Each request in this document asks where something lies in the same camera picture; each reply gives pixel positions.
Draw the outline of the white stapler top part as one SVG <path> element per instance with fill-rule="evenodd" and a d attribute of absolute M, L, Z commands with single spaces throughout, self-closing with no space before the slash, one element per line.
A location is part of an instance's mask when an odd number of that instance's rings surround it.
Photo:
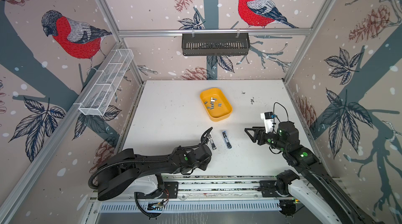
<path fill-rule="evenodd" d="M 215 143 L 214 143 L 214 141 L 213 141 L 213 138 L 212 138 L 211 134 L 208 135 L 208 143 L 211 145 L 211 148 L 212 148 L 213 150 L 216 150 L 216 149 L 217 149 L 217 147 L 216 147 L 216 145 L 215 145 Z"/>

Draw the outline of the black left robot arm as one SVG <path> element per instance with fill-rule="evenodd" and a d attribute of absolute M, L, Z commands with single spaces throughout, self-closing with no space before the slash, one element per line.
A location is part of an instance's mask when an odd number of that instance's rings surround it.
<path fill-rule="evenodd" d="M 159 156 L 134 154 L 133 149 L 125 149 L 102 162 L 89 178 L 88 186 L 98 191 L 99 201 L 106 201 L 119 196 L 143 177 L 191 174 L 197 168 L 205 171 L 212 155 L 206 144 L 195 148 L 179 146 L 172 153 Z"/>

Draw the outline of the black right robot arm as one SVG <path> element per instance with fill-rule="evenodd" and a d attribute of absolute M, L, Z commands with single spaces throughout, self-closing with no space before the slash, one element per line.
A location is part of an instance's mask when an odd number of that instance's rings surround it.
<path fill-rule="evenodd" d="M 276 131 L 264 127 L 246 128 L 245 133 L 258 145 L 280 151 L 292 167 L 277 175 L 276 190 L 299 200 L 323 224 L 374 224 L 328 174 L 315 154 L 300 144 L 293 122 L 280 122 Z"/>

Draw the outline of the yellow plastic tray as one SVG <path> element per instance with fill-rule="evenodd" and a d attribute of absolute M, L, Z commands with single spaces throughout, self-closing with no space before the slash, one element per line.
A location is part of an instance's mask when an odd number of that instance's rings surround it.
<path fill-rule="evenodd" d="M 209 116 L 209 119 L 213 122 L 219 122 L 228 118 L 233 111 L 229 100 L 218 88 L 210 88 L 201 92 L 200 99 Z"/>

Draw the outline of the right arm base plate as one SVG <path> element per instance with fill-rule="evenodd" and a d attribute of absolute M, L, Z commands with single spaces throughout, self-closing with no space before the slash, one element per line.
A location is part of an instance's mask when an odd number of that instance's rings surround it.
<path fill-rule="evenodd" d="M 263 198 L 288 197 L 277 191 L 276 181 L 260 181 L 259 184 L 257 191 L 262 194 Z"/>

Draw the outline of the aluminium mounting rail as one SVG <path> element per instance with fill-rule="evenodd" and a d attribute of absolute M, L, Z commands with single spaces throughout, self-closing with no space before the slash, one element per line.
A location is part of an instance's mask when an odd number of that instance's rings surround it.
<path fill-rule="evenodd" d="M 260 181 L 276 181 L 275 176 L 251 177 L 180 177 L 165 176 L 164 182 L 178 182 L 177 199 L 138 199 L 134 183 L 121 195 L 107 200 L 97 200 L 94 192 L 87 207 L 87 214 L 140 212 L 173 214 L 193 212 L 230 211 L 282 211 L 296 212 L 304 206 L 291 195 L 263 198 L 257 191 Z"/>

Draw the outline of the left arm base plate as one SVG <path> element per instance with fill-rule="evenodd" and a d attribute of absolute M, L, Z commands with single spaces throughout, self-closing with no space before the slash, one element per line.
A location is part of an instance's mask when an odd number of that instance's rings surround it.
<path fill-rule="evenodd" d="M 149 195 L 138 193 L 138 199 L 177 199 L 179 191 L 178 182 L 164 182 L 164 185 L 159 185 L 158 189 Z"/>

